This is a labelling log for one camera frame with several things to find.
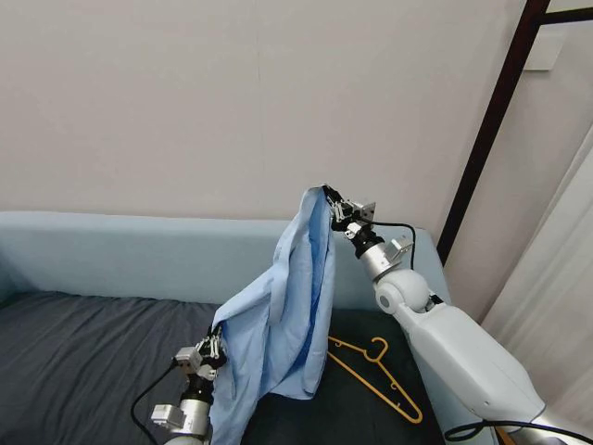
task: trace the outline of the white wall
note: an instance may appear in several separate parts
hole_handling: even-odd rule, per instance
[[[0,210],[288,218],[328,182],[437,238],[523,4],[3,0]],[[474,315],[584,131],[582,39],[522,80],[453,251]]]
[[[593,2],[553,2],[550,10]],[[593,23],[554,25],[567,39],[549,72],[524,72],[446,272],[456,302],[482,319],[536,230],[593,124]]]

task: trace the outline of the orange hanger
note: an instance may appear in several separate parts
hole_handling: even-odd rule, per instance
[[[367,350],[364,350],[363,348],[359,348],[358,346],[354,346],[354,345],[352,345],[350,343],[346,343],[346,341],[342,341],[342,340],[340,340],[339,338],[336,338],[336,337],[328,337],[328,338],[330,340],[332,340],[338,348],[341,347],[341,346],[345,346],[347,348],[350,348],[351,350],[355,350],[356,352],[361,353],[364,356],[364,358],[365,358],[365,360],[367,362],[375,363],[377,366],[379,366],[381,368],[381,370],[384,372],[384,374],[387,376],[387,378],[391,381],[391,389],[393,389],[394,391],[399,391],[399,393],[402,396],[404,396],[404,398],[408,401],[408,403],[410,404],[410,406],[416,412],[415,416],[412,417],[411,415],[409,415],[408,413],[406,413],[404,410],[402,410],[400,408],[400,406],[399,406],[399,402],[397,404],[395,404],[394,402],[392,402],[383,393],[381,393],[381,391],[379,391],[377,388],[375,388],[373,385],[371,385],[369,382],[367,382],[364,378],[362,378],[362,376],[360,376],[350,366],[348,366],[347,364],[345,364],[344,362],[342,362],[335,355],[333,355],[332,352],[330,352],[328,350],[327,351],[327,355],[329,355],[331,359],[333,359],[334,361],[336,361],[340,366],[342,366],[349,373],[351,373],[352,375],[354,375],[360,381],[360,383],[362,383],[365,387],[367,387],[372,392],[374,392],[385,403],[387,403],[394,410],[396,410],[398,413],[400,413],[409,422],[412,422],[413,424],[419,424],[423,420],[423,413],[422,413],[422,411],[420,411],[420,408],[418,408],[418,405],[416,405],[416,403],[414,403],[414,401],[411,399],[411,397],[408,395],[408,393],[404,390],[404,388],[401,387],[401,385],[397,382],[397,380],[391,375],[391,373],[389,373],[389,371],[387,371],[387,369],[385,368],[385,366],[381,363],[381,359],[383,358],[383,356],[387,352],[387,349],[389,348],[389,345],[387,344],[387,341],[384,338],[382,338],[382,337],[375,337],[375,338],[373,338],[371,340],[372,343],[374,343],[375,341],[380,341],[381,343],[383,343],[383,349],[381,350],[381,352],[379,352],[379,355],[377,355],[375,358],[369,357],[369,354],[367,353]]]

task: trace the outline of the dark wooden frame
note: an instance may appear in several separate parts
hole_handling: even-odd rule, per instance
[[[445,264],[448,254],[460,230],[465,211],[472,200],[482,170],[494,145],[498,130],[507,112],[515,87],[519,82],[525,61],[536,39],[540,26],[553,23],[570,23],[593,20],[593,7],[584,7],[561,12],[546,12],[550,0],[527,0],[523,14],[511,41],[494,92],[490,97],[486,114],[473,143],[472,153],[461,177],[460,185],[449,209],[447,221],[436,249]]]

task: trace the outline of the black cable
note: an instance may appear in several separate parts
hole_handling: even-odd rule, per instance
[[[556,426],[532,424],[530,422],[519,422],[514,420],[483,420],[482,422],[476,422],[474,424],[456,426],[445,433],[445,440],[448,440],[449,442],[462,442],[474,438],[480,431],[489,426],[518,426],[520,428],[541,429],[543,431],[549,431],[550,433],[563,434],[564,436],[579,439],[585,443],[593,445],[593,439],[583,436],[582,434],[574,433],[573,431],[557,428]],[[464,431],[470,432],[462,436],[457,436]]]
[[[138,418],[136,417],[136,413],[134,412],[134,409],[136,408],[136,405],[138,404],[138,402],[140,401],[140,399],[142,397],[144,397],[146,394],[148,394],[152,388],[154,388],[156,385],[158,385],[158,383],[167,376],[168,373],[170,373],[173,369],[175,369],[175,367],[177,366],[177,361],[175,359],[173,359],[169,365],[169,368],[167,368],[167,370],[161,374],[157,380],[155,380],[154,382],[152,382],[150,385],[148,385],[148,388],[146,388],[144,391],[142,391],[142,393],[136,397],[136,399],[133,401],[132,403],[132,407],[130,408],[130,416],[132,417],[132,421],[136,424],[136,426],[138,426],[143,433],[145,433],[145,435],[148,437],[148,439],[150,440],[150,442],[153,445],[158,445],[157,440],[155,439],[155,437],[152,435],[152,433],[150,431],[148,431],[148,428],[146,428],[146,426],[144,426],[142,424],[142,422],[140,422],[138,420]]]
[[[363,218],[361,216],[359,216],[358,219],[364,223],[367,223],[367,224],[383,225],[385,227],[406,227],[407,229],[409,229],[411,231],[411,240],[414,243],[411,246],[410,268],[412,270],[414,270],[414,256],[416,254],[416,229],[414,229],[411,225],[405,224],[403,222],[392,222],[392,223],[391,222],[377,222],[377,221],[367,220],[366,218]]]

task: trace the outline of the hanger hook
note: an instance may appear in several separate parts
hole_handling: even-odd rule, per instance
[[[384,338],[375,337],[371,340],[371,343],[374,343],[375,341],[380,341],[381,343],[383,343],[383,349],[381,350],[381,352],[379,352],[379,355],[377,355],[376,358],[372,359],[371,357],[369,357],[369,354],[367,354],[367,350],[364,350],[364,352],[363,352],[364,358],[367,359],[367,361],[369,361],[371,363],[380,362],[381,359],[383,358],[383,356],[385,355],[385,353],[387,352],[387,348],[389,348],[389,345],[387,344],[387,341]]]

